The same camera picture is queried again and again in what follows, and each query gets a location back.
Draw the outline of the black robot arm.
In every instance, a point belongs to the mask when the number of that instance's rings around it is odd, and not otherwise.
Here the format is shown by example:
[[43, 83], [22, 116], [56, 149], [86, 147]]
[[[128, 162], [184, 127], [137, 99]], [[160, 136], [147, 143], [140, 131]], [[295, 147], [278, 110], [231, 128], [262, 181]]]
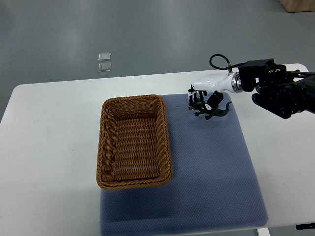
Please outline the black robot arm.
[[293, 114], [315, 112], [315, 74], [288, 71], [274, 59], [249, 60], [238, 66], [243, 91], [256, 93], [252, 101], [273, 114], [288, 119]]

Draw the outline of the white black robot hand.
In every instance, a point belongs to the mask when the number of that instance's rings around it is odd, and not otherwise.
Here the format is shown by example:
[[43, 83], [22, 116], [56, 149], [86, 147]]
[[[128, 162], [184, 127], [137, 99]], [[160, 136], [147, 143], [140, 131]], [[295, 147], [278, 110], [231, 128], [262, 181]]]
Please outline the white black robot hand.
[[210, 111], [219, 106], [223, 92], [240, 93], [243, 91], [238, 72], [228, 74], [208, 74], [193, 82], [188, 90], [189, 110]]

